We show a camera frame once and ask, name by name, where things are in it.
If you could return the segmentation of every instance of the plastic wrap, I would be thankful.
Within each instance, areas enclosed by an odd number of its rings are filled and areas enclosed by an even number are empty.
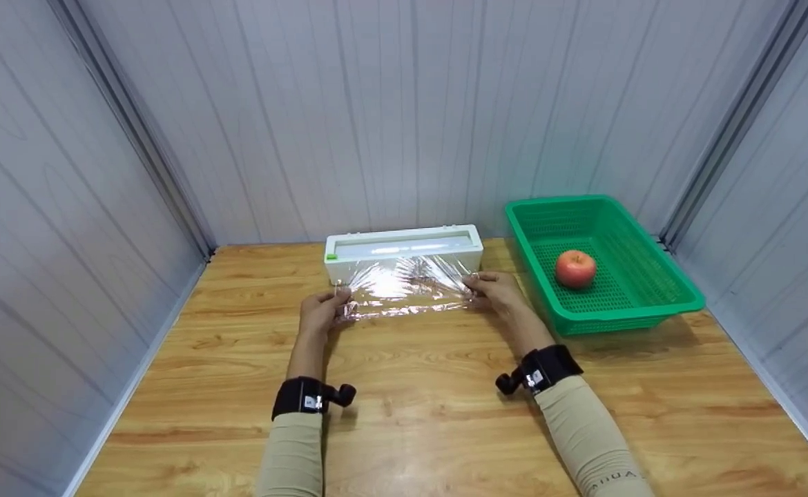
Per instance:
[[[476,302],[474,292],[462,283],[471,271],[444,255],[353,263],[348,273],[348,281],[336,284],[337,289],[352,291],[338,316],[341,321],[461,309]]]

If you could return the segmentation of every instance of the green plastic basket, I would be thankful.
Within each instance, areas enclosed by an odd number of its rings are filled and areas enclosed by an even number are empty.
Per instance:
[[[704,297],[634,217],[606,195],[534,198],[506,205],[528,271],[561,335],[650,328],[698,311]],[[555,279],[561,252],[597,262],[587,289]]]

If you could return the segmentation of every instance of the wall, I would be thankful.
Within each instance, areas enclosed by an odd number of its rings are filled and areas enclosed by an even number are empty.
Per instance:
[[[651,232],[785,0],[83,0],[219,244],[608,193]]]
[[[808,37],[678,258],[808,435]]]
[[[0,495],[60,495],[200,256],[46,2],[0,0]]]

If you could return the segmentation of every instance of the apple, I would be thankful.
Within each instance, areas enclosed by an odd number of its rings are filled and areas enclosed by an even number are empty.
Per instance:
[[[566,251],[558,257],[555,278],[568,289],[584,289],[590,286],[597,273],[597,264],[583,251]]]

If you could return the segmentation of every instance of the black wrist strap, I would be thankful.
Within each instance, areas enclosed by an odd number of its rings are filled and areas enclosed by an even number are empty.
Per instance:
[[[570,355],[567,346],[552,345],[542,350],[531,350],[521,360],[511,375],[501,374],[496,378],[496,388],[511,396],[519,384],[534,396],[554,387],[563,378],[582,374],[583,371]]]
[[[346,407],[352,403],[356,393],[356,388],[350,384],[342,384],[340,390],[337,390],[315,378],[307,376],[290,378],[278,388],[275,406],[272,408],[272,420],[274,421],[276,416],[290,412],[324,414],[331,402]]]

